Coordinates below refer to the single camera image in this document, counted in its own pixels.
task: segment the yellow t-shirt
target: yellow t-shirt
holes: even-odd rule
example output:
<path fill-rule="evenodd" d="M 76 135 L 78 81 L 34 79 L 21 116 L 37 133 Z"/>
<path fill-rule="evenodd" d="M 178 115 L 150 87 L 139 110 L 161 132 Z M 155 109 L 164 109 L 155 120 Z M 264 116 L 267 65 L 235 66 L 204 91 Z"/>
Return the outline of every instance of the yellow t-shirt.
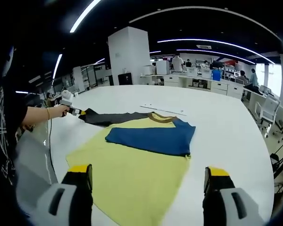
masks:
<path fill-rule="evenodd" d="M 94 204 L 119 225 L 159 225 L 190 159 L 108 143 L 105 137 L 112 128 L 173 127 L 172 117 L 153 113 L 150 118 L 113 124 L 67 156 L 70 167 L 92 164 Z"/>

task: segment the window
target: window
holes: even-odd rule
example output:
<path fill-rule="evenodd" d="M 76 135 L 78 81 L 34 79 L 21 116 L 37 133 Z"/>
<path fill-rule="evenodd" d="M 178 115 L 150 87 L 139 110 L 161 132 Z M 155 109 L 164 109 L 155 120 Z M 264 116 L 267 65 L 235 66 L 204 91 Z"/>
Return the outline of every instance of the window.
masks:
<path fill-rule="evenodd" d="M 278 97 L 281 94 L 282 86 L 282 67 L 281 65 L 272 65 L 268 66 L 268 85 L 267 85 L 274 94 Z"/>
<path fill-rule="evenodd" d="M 265 77 L 265 65 L 264 64 L 256 64 L 256 75 L 258 78 L 259 86 L 264 85 L 264 77 Z"/>

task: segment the white table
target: white table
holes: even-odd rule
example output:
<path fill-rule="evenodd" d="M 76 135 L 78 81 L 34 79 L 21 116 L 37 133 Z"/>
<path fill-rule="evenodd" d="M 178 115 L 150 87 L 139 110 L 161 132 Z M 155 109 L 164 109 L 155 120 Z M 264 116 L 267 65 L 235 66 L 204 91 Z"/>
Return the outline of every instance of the white table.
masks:
<path fill-rule="evenodd" d="M 203 225 L 205 167 L 225 169 L 236 187 L 244 189 L 259 205 L 267 221 L 274 202 L 274 178 L 266 144 L 243 103 L 232 97 L 193 89 L 163 86 L 109 86 L 80 94 L 73 107 L 91 108 L 98 113 L 150 112 L 144 103 L 182 108 L 177 116 L 196 126 L 190 145 L 191 164 L 174 203 L 162 225 Z M 52 120 L 51 149 L 58 181 L 67 172 L 66 155 L 89 140 L 102 128 L 84 123 L 72 115 Z M 96 206 L 92 225 L 116 225 Z"/>

